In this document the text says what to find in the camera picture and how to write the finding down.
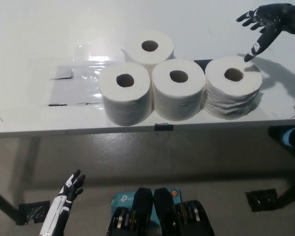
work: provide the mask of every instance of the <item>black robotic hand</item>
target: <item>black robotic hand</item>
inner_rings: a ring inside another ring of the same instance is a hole
[[[263,5],[237,19],[238,22],[243,20],[246,20],[242,24],[244,27],[255,23],[251,30],[263,27],[260,31],[262,35],[244,58],[247,62],[267,49],[282,31],[295,34],[295,5],[289,3]]]
[[[77,170],[66,181],[58,196],[66,196],[67,201],[74,201],[76,197],[83,192],[81,188],[84,184],[85,175],[80,175],[81,171]]]

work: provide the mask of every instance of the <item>robot finger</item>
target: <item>robot finger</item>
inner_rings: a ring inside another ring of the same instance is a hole
[[[280,35],[282,28],[278,24],[272,24],[268,26],[265,32],[260,36],[257,42],[254,44],[250,52],[245,56],[244,61],[248,62],[255,56],[261,54],[267,49],[271,43]]]
[[[248,11],[245,14],[241,15],[240,17],[237,18],[237,22],[242,22],[245,19],[249,19],[252,18],[252,16],[254,15],[253,11]]]
[[[252,26],[250,29],[251,30],[256,30],[257,28],[261,27],[261,23],[256,23],[254,26]]]
[[[266,30],[266,27],[263,27],[259,32],[260,32],[260,33],[264,33],[265,30]]]
[[[249,20],[247,20],[247,21],[245,21],[244,23],[242,23],[242,26],[248,26],[248,25],[250,25],[251,23],[254,23],[254,19],[249,19]]]
[[[85,179],[85,175],[82,175],[80,176],[75,182],[74,182],[74,187],[77,189],[77,188],[80,188],[83,186],[84,184],[84,179]]]
[[[75,196],[77,197],[78,195],[80,195],[81,193],[83,193],[83,189],[80,188],[75,192]]]
[[[77,170],[77,171],[73,174],[74,178],[78,177],[78,176],[80,175],[80,173],[81,173],[81,170]]]

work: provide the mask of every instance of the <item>blue box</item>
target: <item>blue box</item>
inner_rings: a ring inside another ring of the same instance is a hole
[[[181,192],[179,188],[168,188],[168,191],[171,193],[174,203],[181,203]],[[136,192],[123,192],[117,193],[112,199],[112,215],[117,207],[132,207],[133,197]],[[159,220],[157,218],[155,207],[153,205],[152,215],[151,215],[151,224],[150,226],[160,226]]]

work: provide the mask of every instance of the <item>robotic hand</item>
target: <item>robotic hand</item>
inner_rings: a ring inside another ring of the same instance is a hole
[[[54,199],[40,231],[40,236],[63,236],[73,201],[83,192],[81,187],[84,184],[85,175],[78,177],[80,173],[81,171],[77,170],[71,175]]]
[[[248,62],[267,49],[282,31],[295,34],[295,5],[289,3],[263,5],[237,19],[238,22],[243,20],[247,20],[242,24],[244,27],[255,23],[251,30],[264,27],[260,31],[262,35],[244,58],[245,62]]]

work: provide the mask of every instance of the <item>white robotic arm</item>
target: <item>white robotic arm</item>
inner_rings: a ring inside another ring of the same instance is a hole
[[[84,184],[85,175],[78,177],[80,173],[81,171],[77,170],[55,197],[41,228],[40,236],[63,236],[73,201],[83,192],[81,187]]]

